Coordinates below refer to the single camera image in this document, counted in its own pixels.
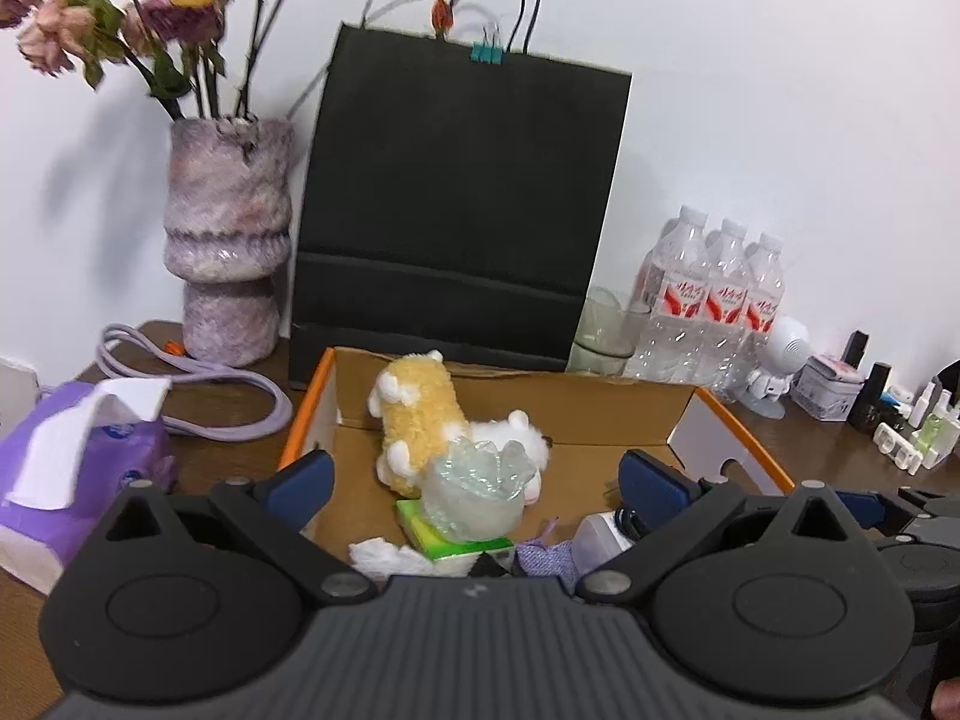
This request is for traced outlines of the person right hand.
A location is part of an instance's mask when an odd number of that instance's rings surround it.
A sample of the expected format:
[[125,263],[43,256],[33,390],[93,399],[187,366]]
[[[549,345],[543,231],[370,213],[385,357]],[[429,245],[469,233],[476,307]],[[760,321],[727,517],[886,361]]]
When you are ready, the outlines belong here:
[[937,684],[931,699],[934,720],[960,720],[960,678]]

